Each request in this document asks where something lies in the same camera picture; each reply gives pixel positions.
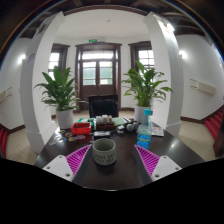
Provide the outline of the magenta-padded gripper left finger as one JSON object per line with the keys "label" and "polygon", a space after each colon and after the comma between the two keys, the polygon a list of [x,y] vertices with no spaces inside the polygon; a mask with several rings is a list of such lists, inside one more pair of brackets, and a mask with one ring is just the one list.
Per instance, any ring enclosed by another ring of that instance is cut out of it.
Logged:
{"label": "magenta-padded gripper left finger", "polygon": [[67,156],[58,155],[43,170],[72,182],[77,175],[91,144],[79,148]]}

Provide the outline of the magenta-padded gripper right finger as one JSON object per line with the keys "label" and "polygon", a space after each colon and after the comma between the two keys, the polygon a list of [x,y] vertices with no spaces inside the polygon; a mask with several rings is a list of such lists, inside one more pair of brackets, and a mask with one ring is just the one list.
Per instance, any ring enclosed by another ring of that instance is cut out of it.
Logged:
{"label": "magenta-padded gripper right finger", "polygon": [[144,183],[157,181],[181,170],[181,167],[167,155],[158,156],[138,145],[135,146],[135,155]]}

